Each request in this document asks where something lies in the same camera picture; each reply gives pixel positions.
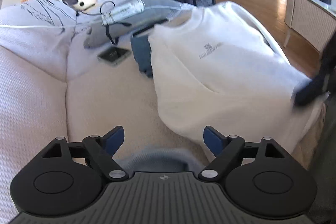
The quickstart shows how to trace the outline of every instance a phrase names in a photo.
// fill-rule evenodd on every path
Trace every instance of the white t-shirt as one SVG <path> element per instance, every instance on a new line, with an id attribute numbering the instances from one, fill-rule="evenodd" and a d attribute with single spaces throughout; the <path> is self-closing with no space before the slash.
<path id="1" fill-rule="evenodd" d="M 292 152 L 321 101 L 293 110 L 293 90 L 309 79 L 265 44 L 226 3 L 195 8 L 178 27 L 149 36 L 158 112 L 174 132 L 203 143 L 205 126 Z"/>

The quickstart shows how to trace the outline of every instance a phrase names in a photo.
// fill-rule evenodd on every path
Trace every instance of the power strip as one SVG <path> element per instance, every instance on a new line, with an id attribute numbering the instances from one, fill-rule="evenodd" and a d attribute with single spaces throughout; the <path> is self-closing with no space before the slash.
<path id="1" fill-rule="evenodd" d="M 112 11 L 103 13 L 101 20 L 103 26 L 112 25 L 128 17 L 142 13 L 145 10 L 145 4 L 142 0 L 133 0 L 122 6 L 115 7 Z"/>

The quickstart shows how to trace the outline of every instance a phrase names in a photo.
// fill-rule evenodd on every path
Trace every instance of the sofa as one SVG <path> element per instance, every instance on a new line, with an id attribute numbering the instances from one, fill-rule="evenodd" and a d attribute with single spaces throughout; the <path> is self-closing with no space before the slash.
<path id="1" fill-rule="evenodd" d="M 0 10 L 0 24 L 93 20 L 82 16 L 57 1 L 30 0 Z M 139 73 L 133 56 L 111 67 L 97 59 L 110 43 L 87 50 L 87 37 L 84 26 L 0 29 L 0 224 L 17 215 L 9 192 L 12 178 L 58 136 L 77 142 L 120 125 L 125 141 L 116 159 L 146 147 L 181 147 L 207 164 L 199 145 L 161 122 L 153 81 Z M 108 42 L 105 33 L 97 39 Z M 129 37 L 120 44 L 130 47 Z"/>

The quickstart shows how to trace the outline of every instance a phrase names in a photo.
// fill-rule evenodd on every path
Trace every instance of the gray ribbed panel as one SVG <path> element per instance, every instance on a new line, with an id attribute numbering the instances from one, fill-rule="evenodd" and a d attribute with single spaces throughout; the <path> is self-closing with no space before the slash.
<path id="1" fill-rule="evenodd" d="M 336 28 L 336 20 L 308 0 L 295 0 L 292 28 L 322 51 Z"/>
<path id="2" fill-rule="evenodd" d="M 167 175 L 166 180 L 160 176 Z M 313 224 L 306 216 L 264 220 L 234 207 L 214 183 L 188 173 L 135 173 L 111 183 L 91 207 L 71 216 L 38 218 L 20 214 L 12 224 Z"/>
<path id="3" fill-rule="evenodd" d="M 290 28 L 292 26 L 292 17 L 293 17 L 293 10 L 294 10 L 294 2 L 295 2 L 295 0 L 287 0 L 287 3 L 286 3 L 285 23 Z"/>

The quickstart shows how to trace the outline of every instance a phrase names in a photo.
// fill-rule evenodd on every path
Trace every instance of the circular logo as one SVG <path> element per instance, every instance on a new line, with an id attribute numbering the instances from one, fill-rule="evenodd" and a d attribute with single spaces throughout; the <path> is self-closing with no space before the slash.
<path id="1" fill-rule="evenodd" d="M 162 176 L 160 176 L 159 178 L 162 179 L 162 180 L 166 180 L 166 179 L 169 178 L 169 176 L 167 176 L 167 175 L 162 175 Z"/>

